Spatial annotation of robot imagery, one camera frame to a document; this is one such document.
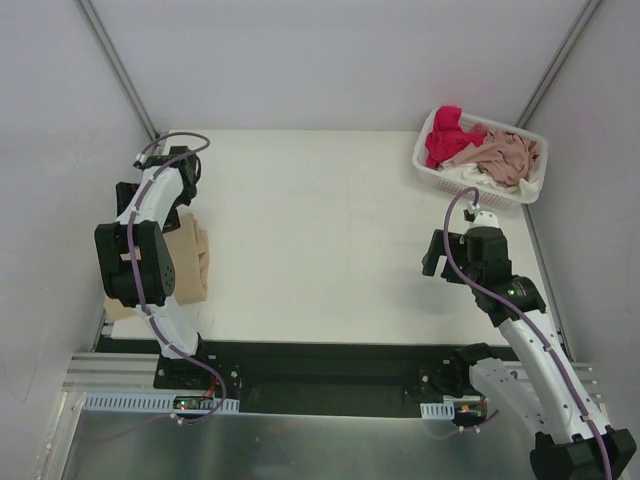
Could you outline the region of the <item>beige t shirt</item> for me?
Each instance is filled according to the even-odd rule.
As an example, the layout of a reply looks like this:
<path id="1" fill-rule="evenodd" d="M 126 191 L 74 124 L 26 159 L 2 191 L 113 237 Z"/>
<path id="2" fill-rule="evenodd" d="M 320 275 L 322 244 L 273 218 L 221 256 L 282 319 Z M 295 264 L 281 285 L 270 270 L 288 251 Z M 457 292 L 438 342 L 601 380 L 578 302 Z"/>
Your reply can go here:
<path id="1" fill-rule="evenodd" d="M 208 292 L 209 240 L 191 212 L 180 216 L 180 227 L 164 234 L 174 264 L 174 296 L 179 305 L 203 302 Z"/>

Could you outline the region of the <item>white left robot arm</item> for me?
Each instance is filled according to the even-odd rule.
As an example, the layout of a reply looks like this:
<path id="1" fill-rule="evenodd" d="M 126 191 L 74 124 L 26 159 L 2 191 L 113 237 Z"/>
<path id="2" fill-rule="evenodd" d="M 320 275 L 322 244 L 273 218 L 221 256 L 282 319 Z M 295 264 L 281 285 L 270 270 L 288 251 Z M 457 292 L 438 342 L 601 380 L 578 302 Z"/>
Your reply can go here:
<path id="1" fill-rule="evenodd" d="M 196 355 L 200 336 L 175 298 L 176 260 L 164 235 L 181 226 L 178 209 L 197 195 L 201 163 L 186 146 L 141 161 L 141 181 L 115 186 L 116 219 L 98 225 L 94 239 L 106 297 L 146 318 L 161 354 L 181 360 L 176 375 L 188 388 L 204 387 L 210 363 Z"/>

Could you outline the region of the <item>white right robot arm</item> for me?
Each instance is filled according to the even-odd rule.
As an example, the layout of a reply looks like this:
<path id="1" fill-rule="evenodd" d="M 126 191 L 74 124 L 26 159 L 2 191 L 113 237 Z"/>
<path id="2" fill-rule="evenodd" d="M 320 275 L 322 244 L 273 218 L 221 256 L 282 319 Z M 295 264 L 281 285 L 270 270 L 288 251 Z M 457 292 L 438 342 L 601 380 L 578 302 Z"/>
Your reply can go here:
<path id="1" fill-rule="evenodd" d="M 535 284 L 512 272 L 501 229 L 437 230 L 422 259 L 433 277 L 470 287 L 476 305 L 517 356 L 530 383 L 524 387 L 485 343 L 458 348 L 429 377 L 432 388 L 460 398 L 478 392 L 534 441 L 529 454 L 538 479 L 617 479 L 637 451 L 627 429 L 612 427 L 580 382 L 557 339 Z"/>

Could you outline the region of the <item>white plastic laundry basket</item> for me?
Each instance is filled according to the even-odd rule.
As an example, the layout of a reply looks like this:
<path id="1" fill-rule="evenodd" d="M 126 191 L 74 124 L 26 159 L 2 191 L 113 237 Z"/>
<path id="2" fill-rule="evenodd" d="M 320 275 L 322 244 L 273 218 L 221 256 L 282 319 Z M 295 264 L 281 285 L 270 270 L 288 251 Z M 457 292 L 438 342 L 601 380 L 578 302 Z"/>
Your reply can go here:
<path id="1" fill-rule="evenodd" d="M 452 194 L 475 186 L 482 202 L 509 208 L 538 199 L 547 159 L 542 136 L 443 106 L 427 116 L 412 164 L 425 185 Z"/>

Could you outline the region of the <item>cream white shirt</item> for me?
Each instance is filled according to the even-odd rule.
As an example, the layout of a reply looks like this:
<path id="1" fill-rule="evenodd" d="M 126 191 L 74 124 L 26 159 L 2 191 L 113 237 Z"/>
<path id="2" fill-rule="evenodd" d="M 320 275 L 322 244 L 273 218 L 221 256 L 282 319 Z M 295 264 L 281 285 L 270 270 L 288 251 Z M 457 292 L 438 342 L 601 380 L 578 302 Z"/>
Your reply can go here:
<path id="1" fill-rule="evenodd" d="M 504 194 L 515 195 L 516 197 L 532 197 L 534 194 L 538 194 L 541 189 L 541 181 L 537 178 L 536 174 L 531 176 L 530 181 L 520 179 L 515 186 L 503 186 L 497 183 L 492 176 L 481 172 L 476 163 L 459 166 L 446 164 L 443 168 L 440 168 L 439 171 L 445 175 L 488 187 L 491 190 Z"/>

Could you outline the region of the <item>dusty pink shirt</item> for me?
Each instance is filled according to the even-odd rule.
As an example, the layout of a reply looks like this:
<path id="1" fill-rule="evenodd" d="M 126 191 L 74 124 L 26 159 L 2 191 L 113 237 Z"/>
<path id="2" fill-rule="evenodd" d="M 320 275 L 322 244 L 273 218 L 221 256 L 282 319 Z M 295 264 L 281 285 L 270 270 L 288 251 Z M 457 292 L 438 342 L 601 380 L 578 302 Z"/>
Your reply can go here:
<path id="1" fill-rule="evenodd" d="M 445 162 L 459 166 L 476 163 L 481 172 L 503 186 L 515 186 L 520 179 L 537 174 L 540 143 L 513 131 L 488 129 L 481 146 L 467 146 Z"/>

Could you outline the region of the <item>pink red shirt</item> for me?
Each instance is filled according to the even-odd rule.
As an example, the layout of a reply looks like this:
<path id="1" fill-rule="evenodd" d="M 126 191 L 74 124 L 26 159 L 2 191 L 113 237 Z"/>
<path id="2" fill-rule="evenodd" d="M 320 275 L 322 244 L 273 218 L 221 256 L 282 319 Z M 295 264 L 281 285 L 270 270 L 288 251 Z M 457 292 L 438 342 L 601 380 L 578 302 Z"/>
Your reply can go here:
<path id="1" fill-rule="evenodd" d="M 476 123 L 469 131 L 464 131 L 459 125 L 461 115 L 462 109 L 456 106 L 442 106 L 436 111 L 432 129 L 425 140 L 428 168 L 437 169 L 469 145 L 479 147 L 483 144 L 488 127 Z"/>

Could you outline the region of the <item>left aluminium frame post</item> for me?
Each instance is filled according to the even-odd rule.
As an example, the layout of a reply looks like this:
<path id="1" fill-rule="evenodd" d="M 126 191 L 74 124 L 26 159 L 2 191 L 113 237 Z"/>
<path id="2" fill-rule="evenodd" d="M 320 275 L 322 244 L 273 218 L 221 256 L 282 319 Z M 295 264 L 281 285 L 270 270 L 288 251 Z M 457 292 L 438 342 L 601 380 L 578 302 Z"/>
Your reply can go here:
<path id="1" fill-rule="evenodd" d="M 82 15 L 91 35 L 104 59 L 109 66 L 114 78 L 119 85 L 125 99 L 132 108 L 143 131 L 150 140 L 156 140 L 160 136 L 160 130 L 152 120 L 144 102 L 132 81 L 129 72 L 111 38 L 96 5 L 91 0 L 75 0 L 74 4 Z"/>

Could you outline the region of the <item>aluminium frame post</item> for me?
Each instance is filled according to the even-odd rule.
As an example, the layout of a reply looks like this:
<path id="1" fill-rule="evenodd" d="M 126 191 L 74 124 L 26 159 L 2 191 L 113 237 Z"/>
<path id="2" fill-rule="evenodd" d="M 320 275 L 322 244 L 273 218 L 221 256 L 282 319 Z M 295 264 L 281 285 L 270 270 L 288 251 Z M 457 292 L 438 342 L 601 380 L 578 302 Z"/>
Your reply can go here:
<path id="1" fill-rule="evenodd" d="M 114 78 L 119 85 L 125 99 L 132 108 L 143 131 L 150 140 L 156 140 L 160 136 L 160 130 L 152 120 L 144 102 L 132 81 L 129 72 L 111 38 L 96 5 L 91 0 L 75 0 L 74 4 L 82 15 L 91 35 L 104 59 L 109 66 Z"/>
<path id="2" fill-rule="evenodd" d="M 589 27 L 606 3 L 606 0 L 587 0 L 583 2 L 577 16 L 570 25 L 558 49 L 537 82 L 535 89 L 519 115 L 516 122 L 516 126 L 518 128 L 526 129 L 531 123 L 545 98 L 560 77 L 571 55 L 574 53 L 580 41 L 586 35 Z"/>

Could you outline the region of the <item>aluminium front rail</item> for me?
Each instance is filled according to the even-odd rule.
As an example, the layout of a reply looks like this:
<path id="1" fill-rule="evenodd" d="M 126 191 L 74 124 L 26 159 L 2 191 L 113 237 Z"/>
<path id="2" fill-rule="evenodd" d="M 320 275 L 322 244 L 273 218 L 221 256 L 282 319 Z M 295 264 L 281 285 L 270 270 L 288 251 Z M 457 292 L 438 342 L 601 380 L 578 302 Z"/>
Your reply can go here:
<path id="1" fill-rule="evenodd" d="M 80 352 L 72 356 L 63 381 L 63 390 L 84 390 L 91 392 L 197 392 L 203 393 L 208 387 L 182 388 L 170 383 L 164 387 L 154 387 L 156 376 L 163 380 L 167 377 L 158 373 L 159 355 L 145 353 L 102 353 Z M 518 381 L 529 391 L 533 387 L 520 362 L 503 361 L 508 372 L 517 372 Z M 573 365 L 584 389 L 594 402 L 604 402 L 605 394 L 596 380 L 595 370 L 590 364 Z"/>

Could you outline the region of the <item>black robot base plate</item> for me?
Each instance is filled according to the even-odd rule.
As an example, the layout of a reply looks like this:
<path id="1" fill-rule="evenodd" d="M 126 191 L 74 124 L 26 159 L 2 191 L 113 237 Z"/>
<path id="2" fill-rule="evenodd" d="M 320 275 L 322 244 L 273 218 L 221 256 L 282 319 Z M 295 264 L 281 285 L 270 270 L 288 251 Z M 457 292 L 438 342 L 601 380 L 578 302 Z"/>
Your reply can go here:
<path id="1" fill-rule="evenodd" d="M 456 345 L 368 345 L 204 341 L 197 360 L 159 357 L 156 389 L 240 403 L 243 413 L 417 418 L 442 400 L 432 375 L 449 368 Z"/>

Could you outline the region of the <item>right aluminium frame post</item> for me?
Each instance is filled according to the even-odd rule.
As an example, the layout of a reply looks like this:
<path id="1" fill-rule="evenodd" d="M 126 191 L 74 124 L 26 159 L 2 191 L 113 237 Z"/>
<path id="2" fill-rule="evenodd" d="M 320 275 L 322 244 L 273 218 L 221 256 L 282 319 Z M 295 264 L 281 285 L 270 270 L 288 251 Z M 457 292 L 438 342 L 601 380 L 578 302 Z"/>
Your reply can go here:
<path id="1" fill-rule="evenodd" d="M 574 53 L 580 41 L 586 35 L 589 27 L 606 3 L 606 0 L 587 0 L 583 2 L 577 16 L 570 25 L 558 49 L 537 82 L 535 89 L 519 115 L 516 122 L 516 126 L 518 128 L 526 129 L 531 123 L 545 98 L 560 77 L 571 55 Z"/>

